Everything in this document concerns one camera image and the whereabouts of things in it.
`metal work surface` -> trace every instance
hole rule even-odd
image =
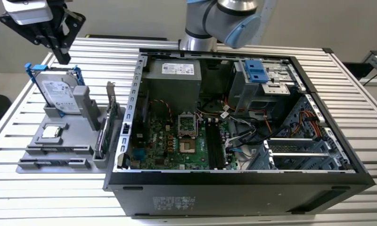
[[[108,102],[107,82],[116,83],[121,106],[129,95],[139,48],[177,49],[171,41],[76,39],[71,64],[83,70],[91,98]],[[377,184],[377,103],[333,54],[317,48],[248,46],[219,51],[295,56],[349,143]],[[44,61],[60,65],[49,55]],[[0,162],[17,162],[44,118],[44,98],[29,82],[0,121]],[[113,193],[101,189],[104,174],[17,174],[0,165],[0,225],[308,225],[377,226],[377,185],[316,216],[131,219]]]

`power supply label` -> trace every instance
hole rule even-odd
[[[195,196],[155,196],[153,206],[156,210],[192,210]]]
[[[189,64],[163,64],[163,74],[195,74],[195,65]]]
[[[80,113],[69,85],[63,81],[43,81],[43,85],[55,107],[64,113]]]

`motherboard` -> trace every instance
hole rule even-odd
[[[179,118],[173,122],[153,117],[149,120],[149,133],[144,148],[133,149],[132,169],[143,170],[209,170],[211,159],[207,134],[207,120],[195,119],[195,126],[188,117],[179,123]],[[224,142],[231,136],[228,123],[213,122],[219,130],[219,156],[225,157]],[[189,135],[183,136],[184,130],[193,131]],[[224,163],[227,170],[236,169],[236,159],[231,156],[229,162]]]

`blue drive bracket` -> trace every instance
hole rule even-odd
[[[31,64],[31,63],[27,63],[27,64],[25,64],[25,71],[27,71],[27,74],[28,74],[28,76],[29,76],[29,78],[31,78],[31,81],[35,83],[35,85],[36,85],[36,87],[37,87],[40,93],[43,94],[45,103],[48,104],[49,107],[52,107],[51,104],[49,104],[49,101],[47,100],[47,98],[45,98],[45,96],[44,96],[44,92],[43,92],[43,90],[41,90],[41,88],[40,88],[40,86],[39,86],[39,84],[37,84],[37,82],[36,82],[36,78],[35,78],[35,75],[33,75],[33,74],[35,74],[33,71],[44,71],[44,70],[47,70],[47,68],[48,68],[47,65],[40,65],[40,66],[41,66],[41,67],[37,67],[37,68],[36,68],[36,66],[35,66],[33,68],[31,68],[31,67],[32,67],[32,64]]]
[[[65,71],[65,72],[73,72],[76,74],[76,77],[77,77],[77,84],[80,86],[85,86],[85,82],[84,82],[84,78],[83,78],[83,72],[81,72],[81,69],[77,67],[77,65],[73,67],[73,68],[69,68],[69,69],[64,69],[64,68],[49,68],[48,65],[35,65],[32,67],[32,64],[31,63],[27,63],[25,64],[25,71],[27,71],[27,74],[31,78],[31,81],[36,84],[36,87],[40,91],[40,93],[43,94],[44,96],[44,92],[39,86],[39,83],[36,82],[36,75],[39,74],[39,72],[44,72],[44,71]],[[45,96],[44,96],[44,100],[47,102],[47,105],[48,107],[52,107],[51,104],[49,104],[49,101],[47,100]],[[60,113],[60,116],[63,117],[65,115],[65,113],[63,111],[59,110],[59,113]]]
[[[269,77],[260,60],[245,60],[244,69],[252,83],[268,83]]]

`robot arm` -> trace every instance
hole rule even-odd
[[[256,9],[256,0],[188,0],[187,33],[180,49],[213,51],[217,40],[231,48],[245,46],[261,22]]]
[[[5,13],[0,21],[35,45],[51,48],[59,63],[67,65],[69,47],[85,22],[80,13],[67,9],[72,0],[3,0]],[[256,0],[187,0],[185,37],[181,50],[215,51],[220,40],[241,48],[260,26],[255,15]],[[69,29],[64,33],[63,24]]]
[[[63,65],[71,60],[68,50],[85,22],[84,15],[67,9],[67,1],[71,0],[3,0],[5,13],[0,16],[0,21],[32,44],[52,49]]]

